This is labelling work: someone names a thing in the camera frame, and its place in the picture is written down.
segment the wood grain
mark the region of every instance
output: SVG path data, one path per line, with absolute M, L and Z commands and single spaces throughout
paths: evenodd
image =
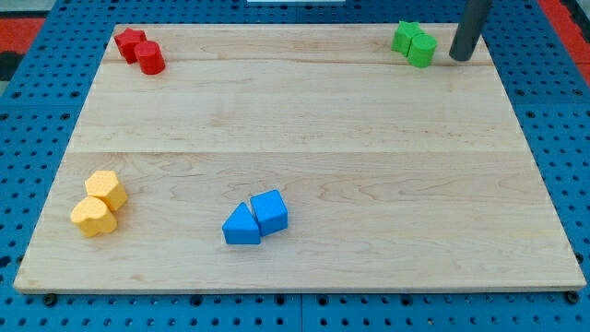
M 111 42 L 15 287 L 583 287 L 485 45 L 457 64 L 446 55 L 455 25 L 426 27 L 439 50 L 424 70 L 389 51 L 395 25 L 136 27 L 164 50 L 155 77 Z M 98 169 L 117 171 L 129 201 L 115 233 L 85 239 L 67 216 Z M 273 188 L 289 228 L 226 245 L 233 208 Z

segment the green block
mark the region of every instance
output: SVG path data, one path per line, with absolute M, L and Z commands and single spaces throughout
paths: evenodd
M 391 50 L 407 56 L 412 38 L 423 33 L 424 31 L 422 31 L 418 22 L 399 21 L 399 27 L 395 31 L 394 40 L 391 43 Z
M 432 56 L 436 50 L 436 40 L 428 34 L 422 34 L 412 39 L 407 53 L 409 63 L 418 68 L 425 68 L 432 63 Z

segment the plastic block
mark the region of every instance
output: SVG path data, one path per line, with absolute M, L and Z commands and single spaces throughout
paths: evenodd
M 127 201 L 127 193 L 114 171 L 96 171 L 84 185 L 87 194 L 103 201 L 110 211 L 118 210 Z
M 141 71 L 146 75 L 156 75 L 164 70 L 166 64 L 159 45 L 155 41 L 143 41 L 135 48 Z
M 422 34 L 412 39 L 407 60 L 411 65 L 424 68 L 432 63 L 432 56 L 436 49 L 436 40 L 428 34 Z
M 119 53 L 125 58 L 128 64 L 137 61 L 134 49 L 140 42 L 146 40 L 146 33 L 143 30 L 133 30 L 129 28 L 114 36 L 114 42 L 117 44 Z
M 258 224 L 245 203 L 240 203 L 225 221 L 223 235 L 227 244 L 259 244 Z
M 397 27 L 394 33 L 391 50 L 407 56 L 412 39 L 421 34 L 424 34 L 424 31 L 422 31 L 418 22 L 400 21 L 399 27 Z
M 278 190 L 254 196 L 250 198 L 250 203 L 262 236 L 288 227 L 287 207 Z
M 117 219 L 103 201 L 87 196 L 78 203 L 70 215 L 82 234 L 92 237 L 98 233 L 110 233 L 117 229 Z

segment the yellow block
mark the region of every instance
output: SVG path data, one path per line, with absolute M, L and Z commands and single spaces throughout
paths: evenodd
M 109 233 L 117 229 L 117 219 L 100 199 L 88 196 L 80 201 L 70 215 L 82 234 L 92 237 L 100 232 Z
M 84 185 L 88 195 L 102 200 L 110 211 L 118 210 L 127 201 L 127 193 L 114 171 L 96 171 Z

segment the blue pentagon block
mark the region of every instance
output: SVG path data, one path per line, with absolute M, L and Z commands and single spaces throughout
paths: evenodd
M 278 190 L 272 190 L 250 198 L 252 210 L 260 228 L 260 235 L 266 236 L 287 228 L 287 207 Z
M 227 244 L 259 244 L 260 230 L 245 203 L 240 203 L 225 221 L 223 235 Z

